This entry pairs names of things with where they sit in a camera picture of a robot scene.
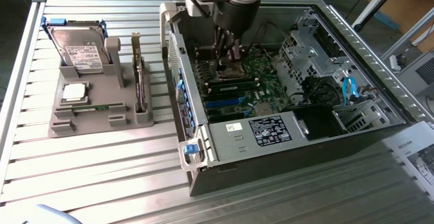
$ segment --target hard drive label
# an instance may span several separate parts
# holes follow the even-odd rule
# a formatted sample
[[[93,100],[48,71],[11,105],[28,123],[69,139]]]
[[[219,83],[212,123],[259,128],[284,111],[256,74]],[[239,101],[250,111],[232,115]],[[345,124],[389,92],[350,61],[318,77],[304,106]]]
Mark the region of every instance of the hard drive label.
[[[280,116],[251,120],[248,123],[259,146],[292,140]]]
[[[65,48],[76,69],[103,68],[96,46],[65,46]]]

